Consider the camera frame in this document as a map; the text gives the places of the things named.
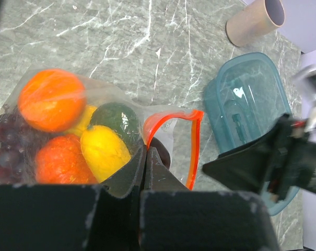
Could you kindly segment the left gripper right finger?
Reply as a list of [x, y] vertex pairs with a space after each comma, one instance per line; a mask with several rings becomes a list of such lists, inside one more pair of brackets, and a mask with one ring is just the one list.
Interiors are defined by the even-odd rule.
[[145, 190], [154, 191], [189, 191], [162, 163], [156, 148], [147, 152]]

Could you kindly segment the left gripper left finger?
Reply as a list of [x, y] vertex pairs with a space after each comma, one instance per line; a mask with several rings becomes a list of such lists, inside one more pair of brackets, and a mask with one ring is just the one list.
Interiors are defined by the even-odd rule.
[[131, 160], [111, 177], [101, 183], [111, 196], [119, 199], [127, 197], [135, 186], [140, 186], [143, 180], [147, 150], [141, 145]]

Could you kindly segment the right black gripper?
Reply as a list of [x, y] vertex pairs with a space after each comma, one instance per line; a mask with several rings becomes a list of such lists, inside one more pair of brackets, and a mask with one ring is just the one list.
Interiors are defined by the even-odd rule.
[[218, 155], [203, 165], [202, 172], [230, 190], [260, 194], [270, 160], [271, 200], [284, 200], [291, 187], [316, 194], [316, 65], [298, 72], [294, 82], [310, 104], [305, 119], [279, 117], [274, 126], [260, 138]]

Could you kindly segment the dark avocado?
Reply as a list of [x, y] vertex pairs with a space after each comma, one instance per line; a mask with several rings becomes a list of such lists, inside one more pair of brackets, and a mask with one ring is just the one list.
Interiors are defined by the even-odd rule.
[[163, 165], [167, 169], [170, 169], [171, 158], [166, 147], [155, 137], [153, 137], [150, 146], [156, 148]]

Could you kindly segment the green lime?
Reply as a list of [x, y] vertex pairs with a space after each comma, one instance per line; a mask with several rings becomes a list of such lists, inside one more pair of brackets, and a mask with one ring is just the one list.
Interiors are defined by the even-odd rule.
[[140, 126], [135, 111], [125, 104], [110, 102], [99, 106], [92, 114], [90, 126], [100, 125], [112, 129], [133, 154], [140, 140]]

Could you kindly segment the small orange pumpkin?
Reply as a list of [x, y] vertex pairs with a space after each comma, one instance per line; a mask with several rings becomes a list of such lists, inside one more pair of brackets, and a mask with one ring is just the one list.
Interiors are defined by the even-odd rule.
[[74, 134], [57, 136], [36, 154], [36, 180], [40, 184], [96, 184]]

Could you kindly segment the yellow lemon piece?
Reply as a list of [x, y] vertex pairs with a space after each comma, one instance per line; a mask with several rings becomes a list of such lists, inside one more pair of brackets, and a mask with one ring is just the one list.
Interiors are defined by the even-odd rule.
[[93, 113], [97, 110], [96, 106], [86, 105], [85, 110], [82, 113], [81, 117], [79, 118], [78, 122], [72, 126], [70, 129], [66, 130], [65, 133], [71, 133], [78, 137], [81, 137], [82, 133], [87, 129], [89, 126], [91, 117]]

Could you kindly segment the clear zip top bag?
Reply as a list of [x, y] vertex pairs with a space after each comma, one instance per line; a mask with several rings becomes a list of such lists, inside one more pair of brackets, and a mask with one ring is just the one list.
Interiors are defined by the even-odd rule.
[[0, 109], [0, 182], [87, 185], [104, 182], [140, 147], [170, 166], [173, 133], [189, 121], [185, 152], [192, 189], [204, 113], [142, 106], [121, 89], [57, 68], [29, 68]]

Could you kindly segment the orange tangerine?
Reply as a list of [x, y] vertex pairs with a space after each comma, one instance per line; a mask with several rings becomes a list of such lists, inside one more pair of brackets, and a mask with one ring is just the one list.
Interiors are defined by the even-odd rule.
[[75, 74], [46, 69], [39, 71], [22, 88], [17, 107], [33, 128], [63, 132], [79, 120], [86, 103], [86, 88]]

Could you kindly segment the purple grape bunch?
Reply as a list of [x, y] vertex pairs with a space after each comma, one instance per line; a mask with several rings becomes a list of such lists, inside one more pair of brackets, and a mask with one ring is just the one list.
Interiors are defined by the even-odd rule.
[[4, 104], [0, 110], [0, 183], [34, 183], [33, 157], [36, 130], [18, 107]]

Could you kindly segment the teal plastic food container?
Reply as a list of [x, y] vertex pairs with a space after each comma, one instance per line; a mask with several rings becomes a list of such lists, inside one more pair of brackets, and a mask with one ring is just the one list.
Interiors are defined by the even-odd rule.
[[[268, 133], [277, 119], [290, 113], [278, 70], [265, 54], [253, 52], [226, 62], [204, 90], [204, 106], [219, 155]], [[295, 197], [292, 187], [284, 200], [273, 202], [269, 177], [259, 194], [271, 216], [279, 214]]]

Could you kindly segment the beige mug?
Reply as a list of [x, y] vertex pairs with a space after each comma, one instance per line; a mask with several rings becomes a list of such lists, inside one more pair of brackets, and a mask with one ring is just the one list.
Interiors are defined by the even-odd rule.
[[280, 28], [284, 22], [281, 1], [257, 0], [227, 20], [226, 35], [233, 45], [243, 47]]

